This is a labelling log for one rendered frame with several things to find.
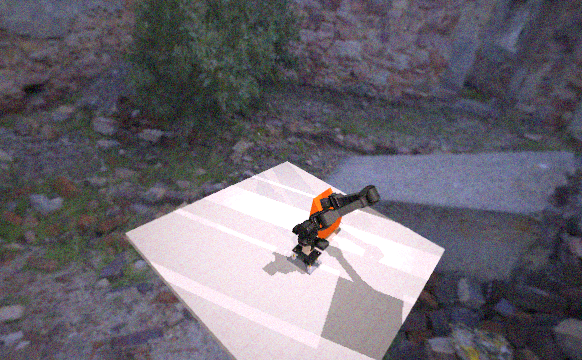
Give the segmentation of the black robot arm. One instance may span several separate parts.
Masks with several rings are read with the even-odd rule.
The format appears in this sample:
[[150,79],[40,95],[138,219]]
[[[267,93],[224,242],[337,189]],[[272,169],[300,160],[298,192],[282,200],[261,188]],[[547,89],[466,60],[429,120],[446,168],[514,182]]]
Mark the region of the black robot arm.
[[[361,192],[348,195],[334,192],[328,198],[320,199],[323,210],[310,215],[308,220],[305,220],[296,228],[297,233],[300,235],[298,244],[304,247],[311,246],[313,243],[313,233],[311,231],[316,230],[319,232],[328,229],[338,218],[360,208],[376,205],[379,198],[376,186],[369,185],[362,189]],[[330,207],[333,207],[333,209],[329,209]],[[322,228],[320,228],[320,224]]]

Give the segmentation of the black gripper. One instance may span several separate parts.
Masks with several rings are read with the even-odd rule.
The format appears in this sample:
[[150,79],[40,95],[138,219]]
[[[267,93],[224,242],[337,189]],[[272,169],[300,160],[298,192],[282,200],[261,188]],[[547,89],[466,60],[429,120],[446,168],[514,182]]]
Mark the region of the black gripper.
[[[296,225],[295,227],[293,227],[293,229],[292,229],[292,233],[294,233],[294,234],[296,234],[296,235],[298,235],[298,233],[297,233],[297,230],[296,230],[296,228],[297,228],[297,226],[298,226],[298,225],[300,225],[300,223],[299,223],[299,224],[297,224],[297,225]],[[324,239],[324,238],[322,238],[322,239],[321,239],[320,237],[317,237],[317,235],[318,235],[319,233],[318,233],[316,230],[313,230],[313,231],[311,231],[311,232],[313,233],[313,239],[312,239],[312,240],[314,241],[314,243],[312,244],[312,247],[311,247],[311,250],[310,250],[310,252],[311,252],[311,251],[312,251],[314,248],[318,248],[319,250],[321,250],[321,251],[324,251],[324,250],[325,250],[325,249],[326,249],[326,248],[329,246],[330,242],[329,242],[328,240]],[[299,236],[300,236],[300,235],[298,235],[298,237],[299,237]]]

